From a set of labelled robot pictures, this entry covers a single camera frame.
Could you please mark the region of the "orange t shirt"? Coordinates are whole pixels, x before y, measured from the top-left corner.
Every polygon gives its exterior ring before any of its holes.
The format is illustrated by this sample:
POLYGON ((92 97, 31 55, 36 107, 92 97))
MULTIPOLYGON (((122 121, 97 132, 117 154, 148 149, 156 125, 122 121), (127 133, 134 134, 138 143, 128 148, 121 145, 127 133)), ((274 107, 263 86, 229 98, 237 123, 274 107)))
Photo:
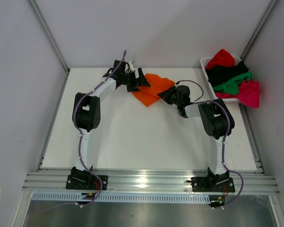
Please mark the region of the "orange t shirt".
POLYGON ((132 92, 133 96, 137 98, 142 104, 146 107, 152 105, 157 102, 160 97, 159 93, 165 92, 174 86, 176 83, 168 78, 161 78, 156 74, 145 75, 145 78, 151 85, 150 87, 139 87, 140 91, 132 92))

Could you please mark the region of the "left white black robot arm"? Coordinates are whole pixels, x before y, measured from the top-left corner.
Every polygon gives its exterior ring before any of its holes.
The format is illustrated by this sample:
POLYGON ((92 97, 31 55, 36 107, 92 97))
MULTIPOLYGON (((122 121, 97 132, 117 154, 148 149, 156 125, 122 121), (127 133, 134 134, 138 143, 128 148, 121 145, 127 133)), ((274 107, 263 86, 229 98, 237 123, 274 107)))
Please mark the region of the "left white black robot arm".
POLYGON ((99 190, 106 189, 103 182, 107 176, 95 176, 92 155, 96 152, 95 134, 101 121, 101 101, 121 85, 127 92, 139 91, 139 87, 150 87, 141 68, 134 70, 130 62, 114 62, 96 87, 88 93, 75 95, 72 121, 79 131, 78 158, 68 175, 66 189, 99 190))

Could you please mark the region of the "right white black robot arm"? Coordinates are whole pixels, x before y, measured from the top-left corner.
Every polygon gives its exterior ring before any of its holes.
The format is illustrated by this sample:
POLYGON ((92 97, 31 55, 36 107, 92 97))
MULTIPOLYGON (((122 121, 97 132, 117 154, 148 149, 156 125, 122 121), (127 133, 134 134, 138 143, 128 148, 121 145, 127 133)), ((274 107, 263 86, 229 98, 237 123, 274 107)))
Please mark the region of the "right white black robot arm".
POLYGON ((195 192, 218 192, 230 184, 227 168, 227 137, 234 128, 234 119, 222 99, 194 101, 188 86, 172 86, 158 94, 169 105, 176 105, 183 118, 200 117, 206 134, 211 138, 210 163, 206 177, 193 177, 195 192))

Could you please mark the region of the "white plastic laundry basket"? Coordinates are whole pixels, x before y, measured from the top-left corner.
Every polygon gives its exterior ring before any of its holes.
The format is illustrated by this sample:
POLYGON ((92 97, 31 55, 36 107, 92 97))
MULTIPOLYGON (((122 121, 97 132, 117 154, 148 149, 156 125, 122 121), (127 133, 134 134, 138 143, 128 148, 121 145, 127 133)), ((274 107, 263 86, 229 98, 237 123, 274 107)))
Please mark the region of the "white plastic laundry basket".
MULTIPOLYGON (((205 67, 211 61, 212 58, 213 58, 213 56, 201 58, 200 59, 200 65, 201 65, 201 69, 202 69, 202 72, 203 72, 203 78, 205 80, 205 84, 206 84, 207 90, 209 92, 209 97, 212 98, 212 99, 217 99, 218 97, 215 95, 213 87, 212 87, 211 83, 208 81, 208 75, 205 71, 205 67)), ((240 103, 240 100, 238 100, 237 98, 223 98, 223 101, 225 103, 231 103, 231 104, 234 104, 234 103, 239 104, 240 103)))

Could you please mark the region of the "black t shirt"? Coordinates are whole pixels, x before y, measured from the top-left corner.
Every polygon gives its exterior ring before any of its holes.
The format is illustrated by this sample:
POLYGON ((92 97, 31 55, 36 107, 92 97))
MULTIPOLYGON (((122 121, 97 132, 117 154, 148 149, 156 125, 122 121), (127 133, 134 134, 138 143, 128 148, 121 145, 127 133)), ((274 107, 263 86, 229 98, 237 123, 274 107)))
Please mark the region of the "black t shirt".
POLYGON ((234 78, 235 76, 246 73, 248 71, 249 68, 243 61, 240 61, 237 65, 229 68, 217 65, 212 69, 205 70, 208 76, 208 81, 213 87, 225 83, 231 78, 234 78))

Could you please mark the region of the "green t shirt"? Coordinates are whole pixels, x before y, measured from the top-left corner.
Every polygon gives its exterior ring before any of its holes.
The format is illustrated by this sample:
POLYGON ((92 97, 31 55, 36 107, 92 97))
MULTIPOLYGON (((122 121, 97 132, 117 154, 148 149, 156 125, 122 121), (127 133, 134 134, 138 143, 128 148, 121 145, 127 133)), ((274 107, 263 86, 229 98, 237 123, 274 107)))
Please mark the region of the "green t shirt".
POLYGON ((239 93, 239 85, 244 81, 248 82, 250 79, 252 79, 251 72, 242 73, 240 75, 237 75, 229 79, 228 81, 220 85, 214 86, 213 90, 214 92, 237 95, 239 93))

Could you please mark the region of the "red t shirt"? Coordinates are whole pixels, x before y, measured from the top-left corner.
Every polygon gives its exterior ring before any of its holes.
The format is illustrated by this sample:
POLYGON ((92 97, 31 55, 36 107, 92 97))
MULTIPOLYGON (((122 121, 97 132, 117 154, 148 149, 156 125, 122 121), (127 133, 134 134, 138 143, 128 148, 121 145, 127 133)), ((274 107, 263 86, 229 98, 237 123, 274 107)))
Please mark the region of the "red t shirt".
POLYGON ((225 49, 221 49, 207 63, 205 69, 210 70, 216 66, 223 66, 227 68, 233 67, 235 66, 235 60, 229 52, 227 52, 225 49))

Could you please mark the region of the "magenta t shirt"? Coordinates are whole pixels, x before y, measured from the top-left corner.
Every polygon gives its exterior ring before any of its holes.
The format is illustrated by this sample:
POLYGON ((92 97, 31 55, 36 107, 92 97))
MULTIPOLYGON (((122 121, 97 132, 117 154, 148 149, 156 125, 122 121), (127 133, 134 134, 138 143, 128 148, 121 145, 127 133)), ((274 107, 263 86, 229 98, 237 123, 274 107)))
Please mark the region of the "magenta t shirt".
POLYGON ((259 108, 260 106, 260 82, 250 79, 249 81, 243 81, 239 85, 239 93, 236 95, 228 93, 215 92, 218 98, 222 99, 238 99, 243 105, 250 108, 259 108))

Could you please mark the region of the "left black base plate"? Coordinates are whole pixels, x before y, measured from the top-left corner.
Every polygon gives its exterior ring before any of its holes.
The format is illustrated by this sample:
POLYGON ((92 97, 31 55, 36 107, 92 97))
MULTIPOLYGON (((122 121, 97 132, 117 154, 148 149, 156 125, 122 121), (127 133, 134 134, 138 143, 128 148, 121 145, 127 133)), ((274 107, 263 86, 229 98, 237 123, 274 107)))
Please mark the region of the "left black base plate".
POLYGON ((68 175, 66 182, 67 190, 99 190, 100 180, 93 175, 87 177, 72 176, 68 175))

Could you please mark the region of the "aluminium mounting rail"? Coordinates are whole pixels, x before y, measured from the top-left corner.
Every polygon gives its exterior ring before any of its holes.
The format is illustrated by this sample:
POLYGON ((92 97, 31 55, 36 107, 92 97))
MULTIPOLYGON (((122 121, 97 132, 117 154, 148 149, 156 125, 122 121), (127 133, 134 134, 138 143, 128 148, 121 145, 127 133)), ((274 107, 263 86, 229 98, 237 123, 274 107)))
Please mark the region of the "aluminium mounting rail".
MULTIPOLYGON (((60 191, 66 190, 69 169, 41 169, 26 175, 22 189, 24 191, 60 191)), ((163 170, 119 170, 96 169, 98 175, 108 176, 107 192, 124 193, 171 193, 184 194, 192 190, 188 181, 195 176, 206 176, 206 171, 163 171, 163 170)), ((230 176, 235 189, 243 187, 243 195, 279 195, 280 190, 273 176, 255 173, 242 173, 230 176)))

